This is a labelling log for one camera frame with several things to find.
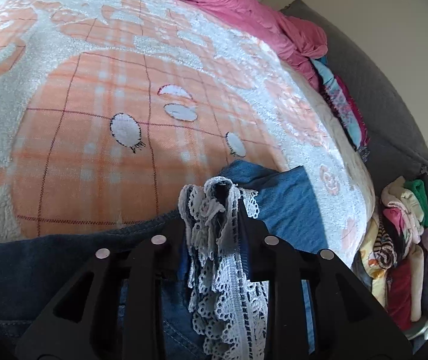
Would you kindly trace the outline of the blue denim lace-hem pants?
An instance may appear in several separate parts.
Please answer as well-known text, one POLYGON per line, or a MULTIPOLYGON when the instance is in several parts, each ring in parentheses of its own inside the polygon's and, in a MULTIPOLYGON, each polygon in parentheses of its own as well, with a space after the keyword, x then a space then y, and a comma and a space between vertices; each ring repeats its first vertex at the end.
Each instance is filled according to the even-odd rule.
POLYGON ((164 359, 265 359, 269 285, 242 267, 238 203, 295 249, 327 247, 317 199, 302 167, 287 172, 236 161, 219 176, 184 186, 175 211, 91 235, 52 235, 0 244, 0 359, 55 294, 101 248, 135 248, 175 220, 184 224, 181 262, 162 280, 164 359))

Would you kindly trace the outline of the basket of folded clothes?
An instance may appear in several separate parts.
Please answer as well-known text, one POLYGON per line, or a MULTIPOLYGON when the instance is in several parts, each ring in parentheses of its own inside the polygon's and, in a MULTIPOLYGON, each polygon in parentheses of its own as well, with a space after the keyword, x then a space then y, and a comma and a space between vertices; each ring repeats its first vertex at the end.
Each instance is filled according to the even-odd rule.
POLYGON ((410 341, 428 340, 428 175, 382 190, 351 269, 410 341))

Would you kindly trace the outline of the grey headboard cushion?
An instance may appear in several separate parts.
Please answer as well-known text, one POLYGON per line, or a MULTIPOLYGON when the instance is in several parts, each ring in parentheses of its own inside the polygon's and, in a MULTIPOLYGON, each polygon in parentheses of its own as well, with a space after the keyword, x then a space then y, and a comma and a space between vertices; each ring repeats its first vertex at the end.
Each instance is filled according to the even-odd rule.
POLYGON ((367 127, 365 166, 376 194, 398 176, 422 180, 428 192, 428 147, 390 80, 354 41, 302 0, 294 0, 281 12, 311 21, 325 31, 328 66, 347 85, 367 127))

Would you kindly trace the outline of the colourful patterned pillow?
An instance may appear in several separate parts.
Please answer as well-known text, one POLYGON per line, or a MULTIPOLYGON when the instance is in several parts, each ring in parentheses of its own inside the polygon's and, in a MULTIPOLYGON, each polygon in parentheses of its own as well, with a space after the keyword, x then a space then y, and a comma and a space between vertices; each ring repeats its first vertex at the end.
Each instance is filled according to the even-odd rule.
POLYGON ((341 77, 325 64, 326 59, 311 59, 320 82, 320 94, 338 118, 348 140, 364 163, 369 156, 369 135, 362 115, 341 77))

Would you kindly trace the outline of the white orange floral blanket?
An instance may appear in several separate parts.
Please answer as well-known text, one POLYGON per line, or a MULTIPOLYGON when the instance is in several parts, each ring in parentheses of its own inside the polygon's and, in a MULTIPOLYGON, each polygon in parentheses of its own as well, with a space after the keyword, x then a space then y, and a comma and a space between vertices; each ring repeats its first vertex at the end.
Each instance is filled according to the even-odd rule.
POLYGON ((352 262, 370 176, 263 41, 177 0, 0 0, 0 242, 152 219, 239 158, 303 167, 352 262))

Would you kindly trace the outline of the pink duvet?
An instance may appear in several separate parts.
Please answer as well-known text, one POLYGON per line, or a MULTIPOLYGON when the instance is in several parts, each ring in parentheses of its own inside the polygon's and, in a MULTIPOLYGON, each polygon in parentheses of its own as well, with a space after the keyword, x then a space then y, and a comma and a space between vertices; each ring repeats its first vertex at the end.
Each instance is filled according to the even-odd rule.
POLYGON ((327 54, 325 31, 318 25, 285 16, 257 0, 181 0, 270 46, 279 59, 301 74, 315 89, 319 79, 310 62, 327 54))

